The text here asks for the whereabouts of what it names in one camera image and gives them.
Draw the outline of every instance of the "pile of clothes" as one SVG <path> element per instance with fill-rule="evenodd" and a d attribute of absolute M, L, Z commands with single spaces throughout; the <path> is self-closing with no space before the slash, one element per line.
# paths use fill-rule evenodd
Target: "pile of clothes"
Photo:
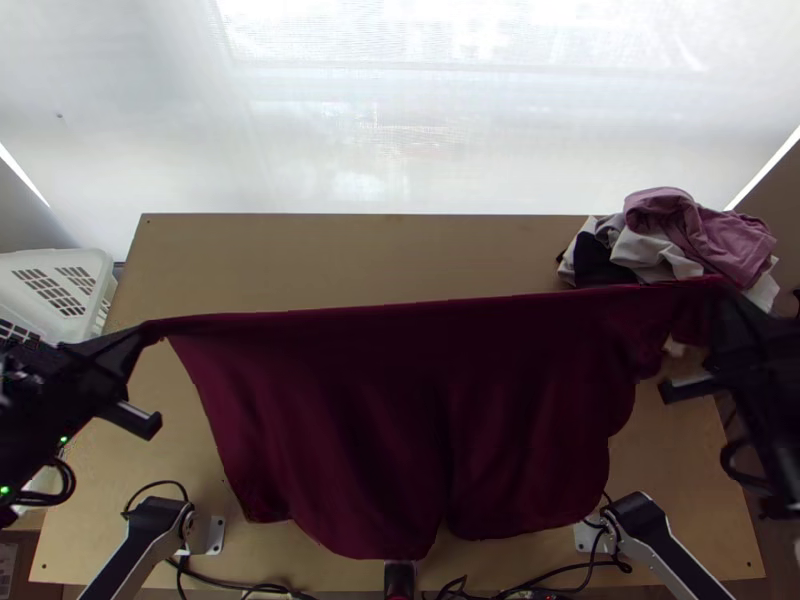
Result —
<path fill-rule="evenodd" d="M 659 187 L 625 198 L 621 213 L 589 217 L 559 257 L 559 277 L 578 288 L 726 277 L 764 312 L 779 288 L 770 271 L 776 240 L 759 219 L 697 204 Z"/>

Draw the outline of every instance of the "white backdrop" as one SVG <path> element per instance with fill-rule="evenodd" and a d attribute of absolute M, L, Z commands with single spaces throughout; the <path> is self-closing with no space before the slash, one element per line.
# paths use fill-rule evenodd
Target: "white backdrop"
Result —
<path fill-rule="evenodd" d="M 142 212 L 723 208 L 800 123 L 797 31 L 796 0 L 0 0 L 0 142 L 117 259 Z"/>

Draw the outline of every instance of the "pink garment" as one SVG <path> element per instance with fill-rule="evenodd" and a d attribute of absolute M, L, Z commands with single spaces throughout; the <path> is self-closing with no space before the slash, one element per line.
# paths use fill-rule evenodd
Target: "pink garment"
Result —
<path fill-rule="evenodd" d="M 776 240 L 760 219 L 700 206 L 679 188 L 659 187 L 625 198 L 625 224 L 647 234 L 663 229 L 686 256 L 751 288 L 770 267 Z"/>

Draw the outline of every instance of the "gray garment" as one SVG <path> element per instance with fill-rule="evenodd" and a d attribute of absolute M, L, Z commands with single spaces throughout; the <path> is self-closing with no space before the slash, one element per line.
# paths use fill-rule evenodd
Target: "gray garment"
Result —
<path fill-rule="evenodd" d="M 703 265 L 686 258 L 663 231 L 642 235 L 625 227 L 611 249 L 611 262 L 632 269 L 642 281 L 700 277 Z"/>
<path fill-rule="evenodd" d="M 616 213 L 597 220 L 595 239 L 611 248 L 611 262 L 628 267 L 645 283 L 700 277 L 700 263 L 686 258 L 676 244 L 660 229 L 647 235 L 625 225 L 625 215 Z"/>
<path fill-rule="evenodd" d="M 597 227 L 594 230 L 594 239 L 603 244 L 606 248 L 613 248 L 619 238 L 619 232 L 625 229 L 625 215 L 614 213 L 607 217 L 597 219 Z"/>

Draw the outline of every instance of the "white garment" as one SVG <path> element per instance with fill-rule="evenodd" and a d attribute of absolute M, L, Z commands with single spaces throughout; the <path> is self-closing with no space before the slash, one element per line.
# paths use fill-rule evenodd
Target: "white garment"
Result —
<path fill-rule="evenodd" d="M 647 235 L 631 231 L 623 213 L 599 219 L 594 235 L 598 242 L 611 248 L 612 263 L 628 267 L 645 283 L 689 279 L 704 273 L 703 266 L 686 258 L 663 231 L 653 230 Z"/>
<path fill-rule="evenodd" d="M 778 264 L 778 257 L 771 256 L 770 261 L 772 264 L 769 269 L 761 274 L 761 277 L 753 284 L 753 287 L 742 292 L 745 298 L 766 313 L 772 310 L 772 303 L 775 301 L 775 296 L 781 291 L 778 282 L 770 275 L 772 269 Z"/>

